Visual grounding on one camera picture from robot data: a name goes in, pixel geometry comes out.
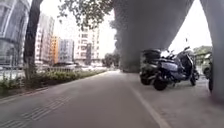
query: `tire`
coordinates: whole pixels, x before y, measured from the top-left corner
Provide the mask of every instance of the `tire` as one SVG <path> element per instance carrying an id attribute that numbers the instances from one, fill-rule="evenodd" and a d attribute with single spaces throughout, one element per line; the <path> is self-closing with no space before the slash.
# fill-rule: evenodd
<path id="1" fill-rule="evenodd" d="M 213 80 L 212 80 L 212 79 L 209 79 L 209 82 L 208 82 L 208 89 L 209 89 L 209 91 L 212 93 L 212 90 L 213 90 Z"/>
<path id="2" fill-rule="evenodd" d="M 209 68 L 206 68 L 205 70 L 204 70 L 204 75 L 205 75 L 205 78 L 206 79 L 209 79 L 209 76 L 210 76 L 210 69 Z"/>
<path id="3" fill-rule="evenodd" d="M 194 76 L 190 79 L 190 82 L 192 86 L 196 85 L 196 79 L 194 78 Z"/>
<path id="4" fill-rule="evenodd" d="M 195 80 L 199 80 L 200 78 L 200 74 L 198 73 L 197 70 L 194 72 L 194 77 L 195 77 Z"/>
<path id="5" fill-rule="evenodd" d="M 140 78 L 140 79 L 141 79 L 141 83 L 142 83 L 143 85 L 145 85 L 145 86 L 150 85 L 150 81 L 149 81 L 149 80 L 144 79 L 144 78 Z"/>
<path id="6" fill-rule="evenodd" d="M 161 80 L 159 80 L 159 79 L 156 79 L 155 81 L 154 81 L 154 88 L 157 90 L 157 91 L 163 91 L 163 90 L 165 90 L 166 88 L 167 88 L 167 85 L 168 85 L 168 83 L 167 82 L 163 82 L 163 81 L 161 81 Z"/>

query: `tall building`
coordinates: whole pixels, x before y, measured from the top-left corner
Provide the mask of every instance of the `tall building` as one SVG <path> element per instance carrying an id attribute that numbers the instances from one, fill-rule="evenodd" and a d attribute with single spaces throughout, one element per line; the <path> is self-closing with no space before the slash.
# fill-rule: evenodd
<path id="1" fill-rule="evenodd" d="M 51 38 L 54 30 L 54 19 L 41 13 L 36 35 L 36 66 L 51 64 Z"/>
<path id="2" fill-rule="evenodd" d="M 59 43 L 60 38 L 53 36 L 51 38 L 51 61 L 52 64 L 57 64 L 59 62 Z"/>
<path id="3" fill-rule="evenodd" d="M 0 0 L 0 65 L 19 65 L 30 5 L 27 0 Z"/>
<path id="4" fill-rule="evenodd" d="M 59 42 L 59 63 L 73 63 L 74 55 L 74 41 L 68 39 L 61 39 Z"/>
<path id="5" fill-rule="evenodd" d="M 79 29 L 74 53 L 76 63 L 81 65 L 97 65 L 101 63 L 99 52 L 99 28 L 94 30 L 85 28 L 83 31 Z"/>

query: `road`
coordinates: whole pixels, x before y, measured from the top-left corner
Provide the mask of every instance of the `road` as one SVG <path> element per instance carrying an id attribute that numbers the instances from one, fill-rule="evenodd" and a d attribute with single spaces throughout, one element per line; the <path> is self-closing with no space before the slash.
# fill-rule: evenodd
<path id="1" fill-rule="evenodd" d="M 108 72 L 1 100 L 0 128 L 169 128 L 133 84 Z"/>

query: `handlebar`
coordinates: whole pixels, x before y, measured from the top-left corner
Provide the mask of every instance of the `handlebar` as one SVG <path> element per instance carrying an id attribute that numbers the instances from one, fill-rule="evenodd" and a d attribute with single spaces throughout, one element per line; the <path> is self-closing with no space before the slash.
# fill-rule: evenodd
<path id="1" fill-rule="evenodd" d="M 184 51 L 187 51 L 188 49 L 190 49 L 190 46 L 184 48 Z"/>

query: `tree trunk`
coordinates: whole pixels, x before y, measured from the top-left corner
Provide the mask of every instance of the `tree trunk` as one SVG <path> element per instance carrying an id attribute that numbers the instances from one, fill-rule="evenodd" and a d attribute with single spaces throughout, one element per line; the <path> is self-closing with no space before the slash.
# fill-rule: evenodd
<path id="1" fill-rule="evenodd" d="M 35 40 L 36 32 L 40 16 L 40 4 L 43 0 L 33 0 L 29 13 L 29 21 L 25 36 L 24 46 L 24 72 L 26 80 L 29 81 L 33 75 L 36 74 L 35 70 Z"/>

